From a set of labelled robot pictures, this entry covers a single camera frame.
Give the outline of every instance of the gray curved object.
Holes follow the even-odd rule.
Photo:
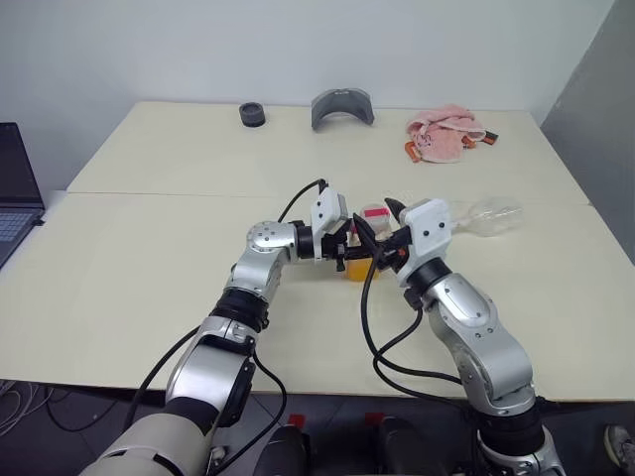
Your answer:
[[[318,128],[319,122],[331,112],[352,114],[369,126],[375,120],[370,95],[357,88],[329,89],[311,102],[311,127]]]

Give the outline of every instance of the white table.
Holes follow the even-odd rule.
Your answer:
[[[289,127],[293,118],[299,122],[307,114],[298,108],[267,110],[269,124],[284,119]],[[413,165],[402,153],[403,131],[397,127],[410,113],[378,111],[373,129],[344,121],[341,130],[328,127],[312,143],[312,135],[303,136],[301,142],[310,143],[294,151],[269,138],[266,129],[248,130],[262,147],[243,148],[248,150],[244,161],[232,163],[223,159],[231,148],[216,150],[209,141],[197,155],[207,136],[192,133],[185,141],[184,135],[202,131],[203,119],[221,127],[231,116],[234,122],[225,135],[239,137],[246,130],[234,117],[235,106],[136,106],[47,224],[0,271],[0,376],[137,387],[159,356],[209,313],[243,250],[249,226],[277,217],[297,188],[326,175],[346,193],[351,210],[385,193],[406,201],[433,196],[428,189],[449,198],[457,214],[492,192],[518,197],[526,209],[522,229],[489,239],[457,235],[448,264],[494,298],[503,322],[532,359],[541,395],[635,398],[630,350],[635,268],[533,121],[520,112],[479,113],[487,117],[481,117],[486,127],[501,134],[499,144],[479,145],[456,165]],[[178,133],[167,134],[159,127],[164,122],[178,125]],[[381,124],[391,124],[393,132]],[[342,131],[373,141],[374,148],[361,146],[367,153],[364,161]],[[394,148],[374,133],[387,142],[394,135]],[[214,137],[222,141],[222,134]],[[188,152],[171,161],[176,143]],[[280,154],[274,154],[274,146]],[[258,150],[269,169],[256,160]],[[312,157],[327,159],[311,169]],[[344,158],[348,165],[363,163],[366,172],[343,167]],[[283,173],[284,161],[303,166]],[[246,164],[262,175],[245,173]],[[382,177],[377,171],[395,175]],[[501,181],[501,174],[510,181]],[[401,189],[399,176],[406,184]],[[438,183],[441,177],[447,177],[444,186]],[[290,219],[306,219],[310,201],[299,201]],[[271,325],[261,334],[258,349],[290,391],[393,395],[370,366],[359,323],[360,292],[360,284],[337,275],[333,263],[285,270],[270,310]],[[401,292],[390,273],[373,285],[371,326],[378,342],[413,318]],[[412,367],[455,372],[426,324],[392,357]],[[171,363],[154,388],[165,386],[170,368]],[[461,395],[460,388],[443,382],[402,381],[440,395]],[[275,389],[261,375],[254,388]]]

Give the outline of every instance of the gray floor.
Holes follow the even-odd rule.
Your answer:
[[[218,444],[237,448],[270,421],[280,397],[256,395],[249,399],[240,423],[218,434]],[[0,420],[15,405],[0,400]],[[79,426],[100,414],[108,400],[72,394],[53,409],[68,426]],[[154,409],[142,408],[140,415]],[[58,476],[77,474],[117,436],[126,412],[118,404],[95,426],[80,433],[56,428],[44,409],[26,417],[9,434],[0,438],[0,474]],[[373,470],[370,445],[371,427],[367,413],[383,413],[412,422],[424,436],[433,440],[439,453],[465,458],[467,427],[453,409],[413,399],[342,396],[290,396],[283,421],[289,414],[306,417],[305,432],[312,438],[314,474],[367,474]],[[610,464],[601,443],[607,423],[635,425],[635,404],[593,407],[584,411],[559,412],[546,417],[569,475],[619,474]],[[251,474],[267,438],[256,444],[224,474]]]

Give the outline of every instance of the white wall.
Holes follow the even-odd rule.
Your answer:
[[[65,187],[140,99],[308,104],[356,86],[375,106],[542,122],[611,4],[0,0],[0,121],[21,124],[43,190]]]

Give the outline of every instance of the shoe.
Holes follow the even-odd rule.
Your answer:
[[[624,474],[635,476],[635,438],[624,426],[610,424],[606,427],[604,447],[610,460],[618,465]]]

